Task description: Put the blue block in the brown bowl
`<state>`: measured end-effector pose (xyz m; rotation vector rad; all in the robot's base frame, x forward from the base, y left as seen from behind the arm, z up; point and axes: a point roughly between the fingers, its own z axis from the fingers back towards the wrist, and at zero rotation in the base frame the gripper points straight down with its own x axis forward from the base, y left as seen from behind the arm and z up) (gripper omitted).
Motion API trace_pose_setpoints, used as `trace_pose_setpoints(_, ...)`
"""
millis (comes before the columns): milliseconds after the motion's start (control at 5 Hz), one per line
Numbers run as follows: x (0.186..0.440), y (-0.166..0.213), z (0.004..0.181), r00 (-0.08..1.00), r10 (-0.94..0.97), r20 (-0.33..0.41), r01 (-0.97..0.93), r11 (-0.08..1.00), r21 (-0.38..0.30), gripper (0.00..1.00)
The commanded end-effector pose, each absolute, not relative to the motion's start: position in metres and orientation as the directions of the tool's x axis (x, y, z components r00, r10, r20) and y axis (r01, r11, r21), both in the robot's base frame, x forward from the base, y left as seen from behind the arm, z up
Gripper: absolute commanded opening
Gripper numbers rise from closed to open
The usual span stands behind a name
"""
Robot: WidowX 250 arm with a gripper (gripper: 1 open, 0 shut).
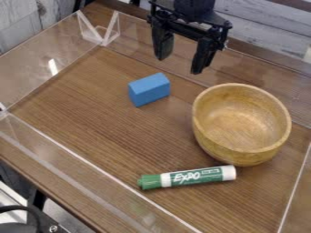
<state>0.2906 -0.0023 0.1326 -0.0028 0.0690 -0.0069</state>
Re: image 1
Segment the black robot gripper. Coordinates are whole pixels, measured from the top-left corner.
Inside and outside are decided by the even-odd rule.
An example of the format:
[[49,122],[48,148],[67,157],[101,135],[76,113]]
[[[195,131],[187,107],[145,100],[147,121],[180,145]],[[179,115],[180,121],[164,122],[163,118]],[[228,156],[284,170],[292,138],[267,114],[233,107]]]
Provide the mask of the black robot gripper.
[[164,60],[173,48],[173,35],[197,41],[191,73],[209,66],[217,50],[223,50],[232,23],[213,10],[216,0],[149,0],[148,23],[152,27],[155,56]]

